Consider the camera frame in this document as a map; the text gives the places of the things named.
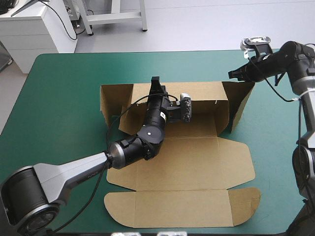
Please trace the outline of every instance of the green tabletop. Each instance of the green tabletop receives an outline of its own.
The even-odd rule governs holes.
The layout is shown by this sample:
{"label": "green tabletop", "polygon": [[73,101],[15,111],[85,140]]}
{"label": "green tabletop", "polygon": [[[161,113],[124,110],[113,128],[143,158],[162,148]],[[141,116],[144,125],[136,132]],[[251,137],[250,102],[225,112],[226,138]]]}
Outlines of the green tabletop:
{"label": "green tabletop", "polygon": [[[107,130],[99,109],[102,84],[226,81],[227,72],[247,61],[240,51],[47,54],[39,56],[28,75],[9,120],[0,136],[0,181],[14,170],[39,162],[61,164],[106,149]],[[278,90],[293,97],[288,79]],[[232,228],[183,229],[189,233],[280,233],[287,229],[302,206],[291,164],[297,140],[298,104],[284,103],[265,82],[256,84],[236,130],[221,137],[249,146],[256,171],[253,181],[261,202],[254,216]],[[112,140],[122,134],[114,132]],[[67,207],[50,225],[69,219],[90,196],[96,178],[76,187]],[[132,229],[115,222],[103,197],[125,191],[103,178],[94,201],[63,232],[157,232]]]}

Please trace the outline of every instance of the white cabinet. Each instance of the white cabinet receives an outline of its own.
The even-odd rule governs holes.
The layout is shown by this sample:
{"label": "white cabinet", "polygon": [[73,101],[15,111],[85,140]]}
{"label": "white cabinet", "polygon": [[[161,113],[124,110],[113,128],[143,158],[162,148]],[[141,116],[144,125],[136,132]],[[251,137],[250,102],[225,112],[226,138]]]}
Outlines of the white cabinet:
{"label": "white cabinet", "polygon": [[[0,41],[23,73],[29,73],[37,56],[45,53],[73,53],[77,40],[67,35],[58,16],[38,2],[17,15],[11,14],[26,3],[20,0],[14,9],[0,15]],[[69,34],[75,38],[63,0],[51,0]]]}

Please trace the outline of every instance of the gray floor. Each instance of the gray floor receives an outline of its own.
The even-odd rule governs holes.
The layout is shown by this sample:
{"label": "gray floor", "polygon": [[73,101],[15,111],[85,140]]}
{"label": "gray floor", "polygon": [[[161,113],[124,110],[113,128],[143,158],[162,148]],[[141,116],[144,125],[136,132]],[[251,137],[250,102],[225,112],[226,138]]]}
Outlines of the gray floor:
{"label": "gray floor", "polygon": [[[108,0],[86,0],[95,14]],[[122,0],[122,10],[139,8]],[[272,47],[295,40],[315,42],[315,0],[146,0],[148,31],[141,23],[94,26],[79,35],[76,53],[239,49],[244,37],[268,35]],[[26,79],[16,64],[0,72],[0,132]]]}

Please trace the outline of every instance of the open cardboard box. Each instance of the open cardboard box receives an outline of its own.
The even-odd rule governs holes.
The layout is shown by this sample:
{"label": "open cardboard box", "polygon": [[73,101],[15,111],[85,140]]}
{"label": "open cardboard box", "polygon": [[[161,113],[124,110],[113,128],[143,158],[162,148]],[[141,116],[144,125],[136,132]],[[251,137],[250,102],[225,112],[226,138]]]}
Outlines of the open cardboard box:
{"label": "open cardboard box", "polygon": [[[219,138],[231,121],[237,125],[253,88],[251,83],[162,83],[169,94],[192,99],[192,122],[168,123],[158,156],[121,170],[107,181],[133,192],[109,193],[106,209],[133,228],[231,227],[247,221],[260,201],[257,188],[229,189],[255,177],[245,144]],[[101,110],[107,124],[150,84],[103,85]],[[146,100],[121,117],[119,129],[130,135],[141,127]]]}

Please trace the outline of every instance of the robotic arm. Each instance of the robotic arm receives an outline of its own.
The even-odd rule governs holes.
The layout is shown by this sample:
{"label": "robotic arm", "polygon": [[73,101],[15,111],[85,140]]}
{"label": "robotic arm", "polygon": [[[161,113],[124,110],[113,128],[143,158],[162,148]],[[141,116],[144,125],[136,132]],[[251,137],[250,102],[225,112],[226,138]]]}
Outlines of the robotic arm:
{"label": "robotic arm", "polygon": [[315,235],[315,52],[307,45],[289,41],[273,53],[269,43],[268,37],[244,39],[241,49],[245,51],[245,58],[248,51],[255,51],[256,56],[230,71],[229,77],[260,82],[275,76],[275,85],[278,85],[284,73],[288,73],[292,91],[300,96],[307,128],[306,134],[297,141],[292,160],[299,192],[307,200],[286,235]]}
{"label": "robotic arm", "polygon": [[170,101],[159,77],[153,77],[142,128],[136,135],[111,144],[109,152],[63,165],[39,163],[17,170],[0,185],[0,235],[32,236],[51,223],[73,187],[104,168],[121,169],[142,158],[155,157],[164,140],[167,122],[190,122],[191,99],[182,93]]}

